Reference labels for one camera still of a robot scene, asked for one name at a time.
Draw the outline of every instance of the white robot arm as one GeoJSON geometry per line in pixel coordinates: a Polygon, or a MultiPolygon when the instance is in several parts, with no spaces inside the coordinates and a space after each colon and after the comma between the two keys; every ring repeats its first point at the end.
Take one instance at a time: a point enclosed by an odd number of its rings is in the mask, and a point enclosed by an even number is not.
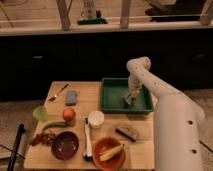
{"type": "Polygon", "coordinates": [[[135,98],[143,84],[158,99],[154,110],[156,171],[203,171],[197,130],[205,120],[203,109],[150,73],[150,66],[148,57],[128,61],[128,97],[135,98]]]}

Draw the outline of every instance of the dark cabinet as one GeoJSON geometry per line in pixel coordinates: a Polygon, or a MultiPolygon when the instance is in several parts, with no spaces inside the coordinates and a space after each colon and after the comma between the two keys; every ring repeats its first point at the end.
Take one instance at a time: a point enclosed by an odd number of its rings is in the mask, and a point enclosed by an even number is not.
{"type": "Polygon", "coordinates": [[[179,89],[213,87],[212,38],[213,29],[0,37],[0,99],[44,98],[57,80],[128,77],[126,62],[141,56],[179,89]]]}

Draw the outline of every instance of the green plastic bin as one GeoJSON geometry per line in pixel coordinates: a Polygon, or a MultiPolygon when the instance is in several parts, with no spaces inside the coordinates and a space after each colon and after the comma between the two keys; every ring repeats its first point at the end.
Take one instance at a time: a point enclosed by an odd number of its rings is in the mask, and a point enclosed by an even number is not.
{"type": "Polygon", "coordinates": [[[144,86],[132,105],[126,104],[124,95],[128,92],[127,78],[103,78],[101,85],[100,110],[104,113],[148,114],[153,111],[149,90],[144,86]]]}

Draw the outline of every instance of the red bowl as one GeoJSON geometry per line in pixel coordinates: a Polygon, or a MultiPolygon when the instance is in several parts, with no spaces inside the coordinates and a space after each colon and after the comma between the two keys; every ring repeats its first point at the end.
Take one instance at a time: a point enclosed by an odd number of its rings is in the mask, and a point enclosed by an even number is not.
{"type": "Polygon", "coordinates": [[[68,160],[79,147],[79,140],[76,134],[70,131],[60,133],[52,144],[52,153],[57,159],[68,160]]]}
{"type": "Polygon", "coordinates": [[[113,158],[107,161],[100,161],[100,155],[105,150],[113,148],[119,145],[120,142],[113,137],[104,137],[98,140],[93,146],[93,162],[101,170],[113,171],[117,170],[123,164],[125,160],[125,152],[122,150],[116,154],[113,158]]]}

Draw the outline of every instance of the wooden table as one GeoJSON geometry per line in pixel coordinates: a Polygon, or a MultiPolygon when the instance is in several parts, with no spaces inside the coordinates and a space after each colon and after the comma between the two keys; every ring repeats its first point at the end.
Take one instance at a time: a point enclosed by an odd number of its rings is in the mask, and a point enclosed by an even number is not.
{"type": "MultiPolygon", "coordinates": [[[[46,100],[46,107],[49,117],[47,122],[63,121],[62,111],[66,107],[64,104],[66,90],[77,91],[77,104],[73,106],[76,111],[76,122],[73,127],[51,128],[53,132],[72,131],[79,137],[79,149],[77,153],[67,161],[56,159],[51,148],[44,145],[30,146],[24,162],[25,169],[94,169],[92,162],[86,162],[82,158],[85,148],[84,121],[88,114],[99,109],[100,82],[53,82],[48,97],[54,95],[63,85],[69,86],[53,102],[46,100]]],[[[35,133],[39,133],[41,128],[47,123],[38,122],[35,133]]],[[[114,136],[121,143],[125,144],[126,159],[122,166],[125,169],[153,169],[154,168],[154,145],[153,145],[153,117],[152,113],[145,116],[126,114],[105,114],[105,121],[101,128],[91,129],[92,143],[104,136],[114,136]],[[139,132],[139,139],[132,143],[125,137],[115,132],[115,125],[118,122],[126,122],[136,128],[139,132]]]]}

